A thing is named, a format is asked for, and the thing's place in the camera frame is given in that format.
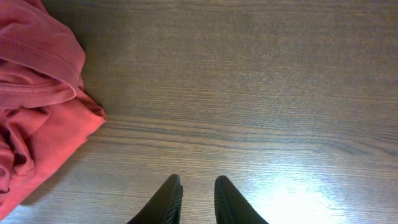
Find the brown wood grain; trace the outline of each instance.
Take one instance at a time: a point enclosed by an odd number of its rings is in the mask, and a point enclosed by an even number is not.
[[[398,220],[397,1],[45,0],[108,122],[3,223],[126,223],[180,174],[268,222]]]

